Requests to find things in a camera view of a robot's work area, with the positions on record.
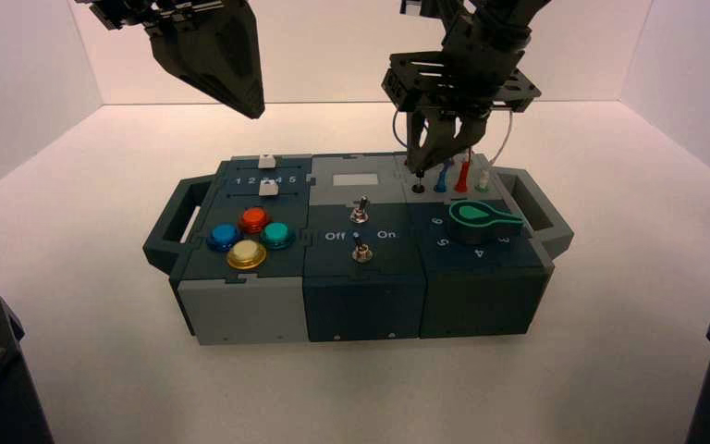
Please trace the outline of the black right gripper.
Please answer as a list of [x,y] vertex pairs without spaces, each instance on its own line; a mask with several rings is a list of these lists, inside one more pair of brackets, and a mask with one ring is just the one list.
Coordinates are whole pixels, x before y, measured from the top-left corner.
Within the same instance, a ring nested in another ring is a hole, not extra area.
[[[438,51],[412,55],[412,108],[483,116],[493,106],[524,110],[523,15],[440,15]],[[479,142],[488,117],[407,114],[407,167],[425,171]],[[425,141],[423,133],[428,129]]]

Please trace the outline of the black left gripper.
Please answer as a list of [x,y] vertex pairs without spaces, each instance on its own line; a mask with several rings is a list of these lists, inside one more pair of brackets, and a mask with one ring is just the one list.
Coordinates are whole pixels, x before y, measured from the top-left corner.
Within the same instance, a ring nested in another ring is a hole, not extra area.
[[169,74],[248,118],[264,112],[256,17],[247,1],[77,1],[109,31],[141,25]]

